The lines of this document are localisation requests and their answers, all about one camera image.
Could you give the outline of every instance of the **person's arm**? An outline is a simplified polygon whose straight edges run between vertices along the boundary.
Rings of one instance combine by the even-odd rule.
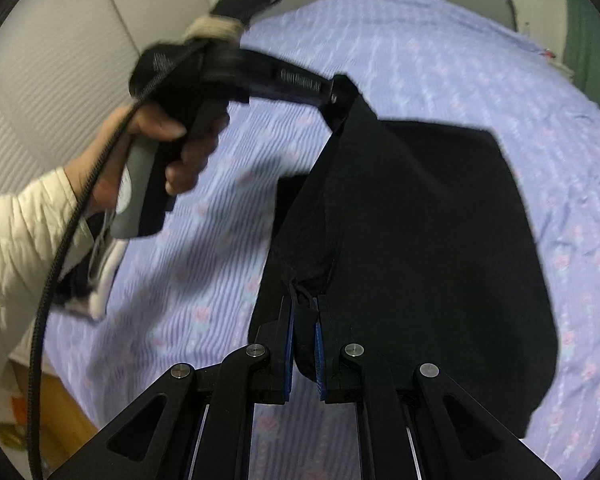
[[[0,374],[29,327],[76,200],[62,168],[0,197]],[[81,221],[65,269],[87,255],[93,239]]]
[[[76,196],[83,192],[91,168],[127,112],[128,108],[113,112],[91,146],[64,168],[33,181],[17,195],[0,196],[0,374],[8,355],[35,316],[46,275],[76,206]],[[208,156],[218,145],[218,134],[227,121],[227,117],[221,118],[208,136],[184,145],[181,160],[173,162],[166,170],[169,193],[193,189]],[[96,184],[88,215],[115,207],[132,134],[173,140],[184,133],[184,127],[157,105],[141,108]],[[82,220],[63,270],[77,265],[92,244],[90,231]]]

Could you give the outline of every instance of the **green wall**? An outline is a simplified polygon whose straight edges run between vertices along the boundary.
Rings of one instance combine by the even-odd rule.
[[[600,106],[600,14],[589,0],[567,0],[569,28],[564,64],[574,85]]]

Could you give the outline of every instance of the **finger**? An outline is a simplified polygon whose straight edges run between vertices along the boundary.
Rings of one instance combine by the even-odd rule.
[[[212,135],[219,135],[222,133],[222,131],[229,125],[229,115],[228,114],[224,114],[222,117],[217,118],[212,124],[211,124],[211,134]]]
[[[188,186],[193,180],[206,168],[208,159],[202,158],[195,164],[184,164],[183,162],[177,161],[172,162],[167,166],[165,176],[168,182],[171,184],[177,184],[178,186]]]
[[[181,122],[169,117],[156,103],[142,106],[134,115],[128,131],[164,141],[178,139],[187,133]]]
[[[211,155],[218,147],[218,137],[205,137],[192,140],[182,147],[181,160],[188,166],[195,167],[201,160]]]
[[[198,183],[199,171],[191,171],[182,162],[172,162],[166,170],[167,192],[184,193],[193,189]]]

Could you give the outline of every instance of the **bed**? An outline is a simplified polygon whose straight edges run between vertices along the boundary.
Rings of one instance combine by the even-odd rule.
[[[556,379],[524,442],[579,480],[600,459],[600,110],[515,33],[510,0],[464,2],[283,0],[242,44],[347,72],[381,118],[494,132],[560,337]],[[50,318],[46,354],[98,426],[170,365],[205,367],[246,343],[277,179],[311,168],[329,133],[297,105],[255,100],[230,114],[198,188],[159,235],[130,244],[105,319]],[[251,478],[358,478],[357,456],[353,407],[320,403],[301,374],[287,405],[256,407]]]

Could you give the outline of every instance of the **black cable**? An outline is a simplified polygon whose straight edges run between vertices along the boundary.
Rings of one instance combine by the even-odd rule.
[[[46,276],[46,282],[42,291],[42,298],[38,304],[36,322],[33,328],[33,337],[31,339],[31,354],[29,361],[29,387],[27,391],[27,452],[29,453],[29,468],[33,480],[44,480],[42,473],[42,459],[40,457],[40,383],[42,380],[42,354],[45,340],[46,322],[49,317],[51,303],[53,300],[58,279],[62,272],[64,260],[74,240],[75,231],[78,228],[80,219],[86,210],[87,204],[93,193],[100,174],[106,165],[113,149],[122,138],[123,133],[129,126],[136,112],[151,98],[152,94],[165,81],[165,79],[188,59],[192,54],[199,51],[206,45],[206,41],[192,41],[187,43],[186,49],[180,56],[173,60],[173,64],[167,70],[158,73],[139,93],[131,110],[125,116],[124,120],[118,125],[115,133],[107,142],[104,150],[100,154],[96,164],[87,179],[84,190],[77,199],[77,205],[69,219],[67,228],[64,231],[56,256],[51,264],[49,273]]]

